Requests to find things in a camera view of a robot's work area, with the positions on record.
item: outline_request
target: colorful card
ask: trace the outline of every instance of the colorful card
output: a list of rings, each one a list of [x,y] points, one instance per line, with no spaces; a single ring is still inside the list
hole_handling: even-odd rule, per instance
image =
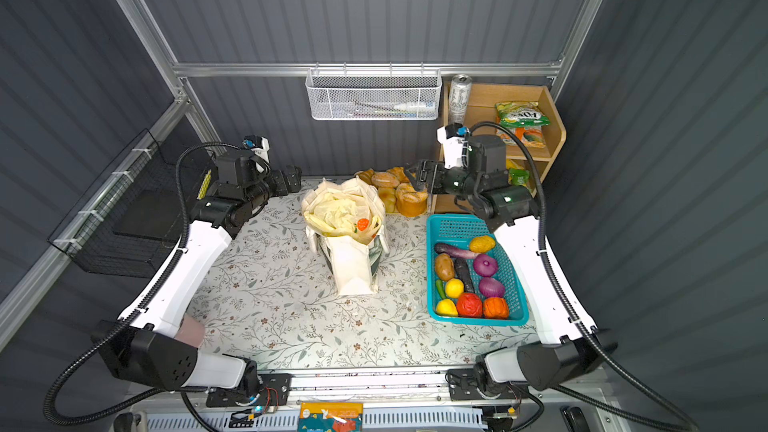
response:
[[[304,402],[298,432],[351,432],[362,430],[362,404]]]

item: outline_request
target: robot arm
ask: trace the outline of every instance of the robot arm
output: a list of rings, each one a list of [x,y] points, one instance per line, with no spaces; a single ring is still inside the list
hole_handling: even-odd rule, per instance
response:
[[[538,204],[522,186],[510,186],[506,169],[506,146],[496,136],[469,136],[453,124],[438,130],[445,163],[421,160],[407,171],[414,188],[451,194],[455,203],[485,220],[498,245],[504,248],[530,305],[539,342],[519,348],[496,350],[478,358],[479,383],[527,381],[538,390],[592,371],[600,358],[590,349],[549,281],[538,255]],[[469,202],[472,209],[458,203]],[[560,264],[547,245],[555,277],[574,306],[581,322],[608,350],[614,350],[607,331],[599,331],[587,314]]]
[[[266,204],[269,197],[285,196],[301,188],[301,170],[271,170],[269,143],[248,136],[245,149],[230,150],[216,158],[210,180],[204,182],[190,213],[187,247],[178,264],[154,293],[146,308],[139,308],[156,287],[173,253],[147,287],[120,314],[139,315],[116,339],[99,349],[116,378],[165,390],[187,387],[235,389],[244,396],[258,391],[256,364],[252,360],[197,350],[184,341],[183,320],[195,291],[210,266],[226,250],[243,225]],[[100,341],[114,323],[102,321],[92,334]]]

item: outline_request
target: eggplant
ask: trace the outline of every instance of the eggplant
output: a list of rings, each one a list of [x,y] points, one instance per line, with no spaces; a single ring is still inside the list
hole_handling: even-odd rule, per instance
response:
[[[472,276],[469,274],[469,264],[461,257],[457,257],[453,264],[453,270],[456,277],[464,282],[464,292],[475,293],[475,285],[472,283]]]
[[[453,245],[444,244],[443,242],[438,242],[435,244],[435,252],[437,254],[448,254],[453,258],[464,258],[464,259],[474,259],[477,257],[477,252],[472,252],[471,250],[465,250],[464,248],[458,248],[454,247]]]

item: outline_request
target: white tote bag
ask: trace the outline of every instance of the white tote bag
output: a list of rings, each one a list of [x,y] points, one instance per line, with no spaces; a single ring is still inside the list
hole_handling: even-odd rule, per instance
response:
[[[376,270],[389,243],[376,188],[357,177],[339,185],[323,180],[304,196],[301,212],[310,248],[326,256],[339,295],[378,292]],[[364,230],[358,227],[361,219],[368,221]]]

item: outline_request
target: plastic bag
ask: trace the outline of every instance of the plastic bag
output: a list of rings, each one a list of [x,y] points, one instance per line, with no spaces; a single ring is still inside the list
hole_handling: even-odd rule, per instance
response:
[[[496,104],[498,121],[504,127],[548,126],[549,118],[538,108],[538,102],[499,102]]]
[[[339,295],[378,292],[376,270],[389,245],[376,188],[357,177],[339,185],[324,180],[304,196],[301,211],[310,248],[326,256]]]
[[[540,126],[518,127],[512,130],[514,131],[516,137],[520,139],[520,141],[523,142],[523,145],[526,147],[541,149],[547,146],[547,143],[544,141],[542,128]],[[514,141],[510,139],[509,135],[502,132],[501,130],[497,130],[496,135],[501,137],[504,143],[508,146],[516,145]]]

